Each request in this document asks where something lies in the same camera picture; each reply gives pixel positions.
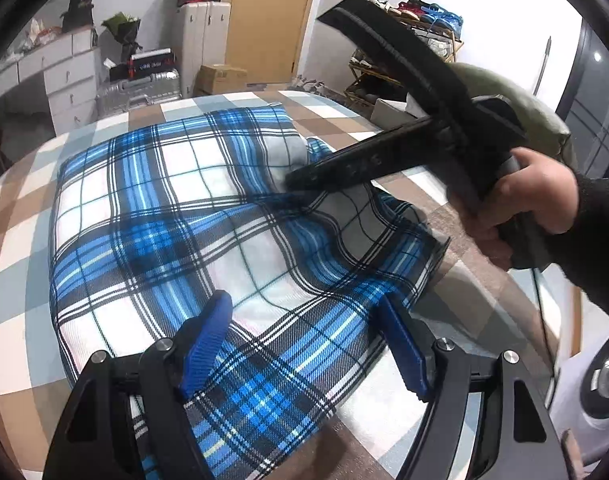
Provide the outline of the person right hand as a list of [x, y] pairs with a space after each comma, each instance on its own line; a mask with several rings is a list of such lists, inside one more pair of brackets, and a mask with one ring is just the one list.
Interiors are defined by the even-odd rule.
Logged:
[[514, 148], [512, 154], [523, 168], [498, 180], [475, 214], [457, 194], [448, 193], [465, 233], [503, 271], [512, 267], [513, 249], [500, 240], [497, 226], [517, 214], [530, 212], [541, 228], [559, 235], [571, 229], [579, 210], [579, 188], [573, 170], [530, 148]]

